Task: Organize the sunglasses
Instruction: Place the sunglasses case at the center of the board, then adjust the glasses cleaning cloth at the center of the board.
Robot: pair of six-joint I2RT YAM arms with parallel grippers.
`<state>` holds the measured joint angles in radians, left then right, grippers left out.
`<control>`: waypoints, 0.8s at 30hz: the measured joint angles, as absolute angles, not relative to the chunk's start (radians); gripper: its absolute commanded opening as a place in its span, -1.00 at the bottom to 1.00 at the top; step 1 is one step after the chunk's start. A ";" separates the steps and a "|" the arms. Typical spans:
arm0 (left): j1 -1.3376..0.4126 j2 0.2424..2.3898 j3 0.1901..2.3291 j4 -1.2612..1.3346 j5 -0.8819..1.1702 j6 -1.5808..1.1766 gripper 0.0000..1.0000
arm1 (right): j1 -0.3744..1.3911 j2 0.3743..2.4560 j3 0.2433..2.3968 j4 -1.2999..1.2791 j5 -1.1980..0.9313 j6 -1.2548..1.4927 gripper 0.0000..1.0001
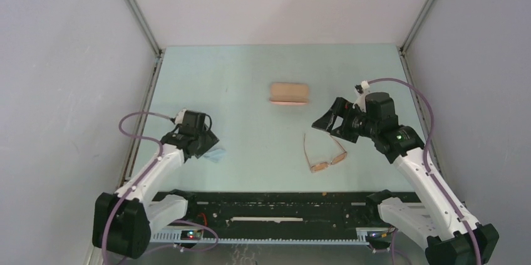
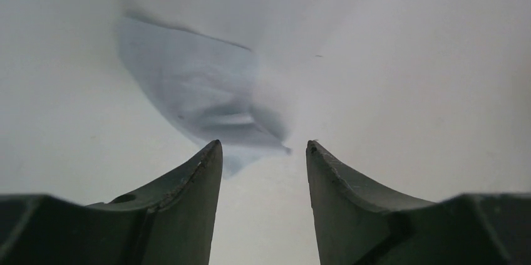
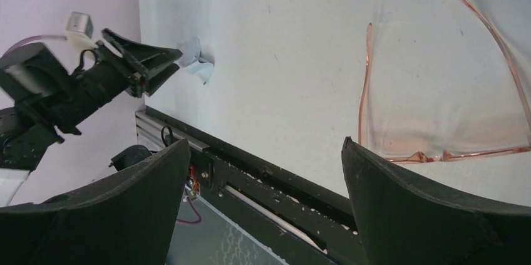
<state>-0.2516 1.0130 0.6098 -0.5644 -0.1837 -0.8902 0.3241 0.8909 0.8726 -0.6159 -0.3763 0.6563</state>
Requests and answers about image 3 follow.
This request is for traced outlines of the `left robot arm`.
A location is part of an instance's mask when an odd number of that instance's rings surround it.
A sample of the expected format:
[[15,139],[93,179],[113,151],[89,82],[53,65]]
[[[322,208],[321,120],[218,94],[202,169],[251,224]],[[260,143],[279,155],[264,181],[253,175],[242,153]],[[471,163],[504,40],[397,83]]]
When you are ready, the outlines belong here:
[[121,93],[154,94],[183,56],[104,29],[86,37],[68,71],[43,40],[19,42],[1,56],[1,89],[13,100],[1,110],[1,205],[8,206],[47,149],[79,135],[78,125]]

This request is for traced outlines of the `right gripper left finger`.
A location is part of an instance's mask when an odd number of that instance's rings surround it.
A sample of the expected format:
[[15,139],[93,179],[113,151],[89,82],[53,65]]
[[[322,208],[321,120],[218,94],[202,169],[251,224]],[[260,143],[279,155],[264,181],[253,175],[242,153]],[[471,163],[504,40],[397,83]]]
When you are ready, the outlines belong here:
[[1,209],[2,264],[164,264],[190,164],[179,140],[40,204]]

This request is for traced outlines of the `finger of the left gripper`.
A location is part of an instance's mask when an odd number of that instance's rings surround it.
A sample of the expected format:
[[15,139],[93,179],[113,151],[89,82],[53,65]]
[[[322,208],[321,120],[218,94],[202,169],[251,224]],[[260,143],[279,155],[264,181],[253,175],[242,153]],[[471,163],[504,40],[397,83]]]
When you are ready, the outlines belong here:
[[110,43],[124,60],[140,73],[159,72],[176,62],[183,53],[175,48],[163,48],[138,43],[105,28],[101,31],[103,39]]
[[176,63],[169,63],[151,70],[142,85],[142,90],[147,96],[153,95],[175,72],[179,70]]

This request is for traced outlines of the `light blue cleaning cloth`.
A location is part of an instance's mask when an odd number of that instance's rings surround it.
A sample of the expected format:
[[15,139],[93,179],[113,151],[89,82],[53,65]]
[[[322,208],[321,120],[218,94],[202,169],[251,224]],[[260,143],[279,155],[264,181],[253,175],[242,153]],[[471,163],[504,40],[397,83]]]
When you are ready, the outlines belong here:
[[196,76],[203,85],[206,85],[214,71],[214,64],[202,58],[200,40],[195,37],[181,44],[178,50],[182,56],[175,62],[184,72]]

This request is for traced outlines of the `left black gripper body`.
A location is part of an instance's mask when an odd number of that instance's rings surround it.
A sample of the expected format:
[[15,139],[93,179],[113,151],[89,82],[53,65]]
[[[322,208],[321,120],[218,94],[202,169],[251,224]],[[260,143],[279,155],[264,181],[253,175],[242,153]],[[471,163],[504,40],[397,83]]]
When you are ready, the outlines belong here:
[[50,107],[54,124],[62,133],[79,135],[77,125],[131,86],[134,72],[126,61],[105,45],[90,51],[97,62],[68,77],[66,97]]

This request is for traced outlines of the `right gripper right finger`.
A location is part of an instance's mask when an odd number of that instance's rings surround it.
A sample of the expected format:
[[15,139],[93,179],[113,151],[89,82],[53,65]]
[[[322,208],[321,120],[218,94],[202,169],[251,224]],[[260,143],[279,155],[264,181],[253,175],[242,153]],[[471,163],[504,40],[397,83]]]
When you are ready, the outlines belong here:
[[469,194],[344,139],[341,160],[370,264],[529,264],[530,208]]

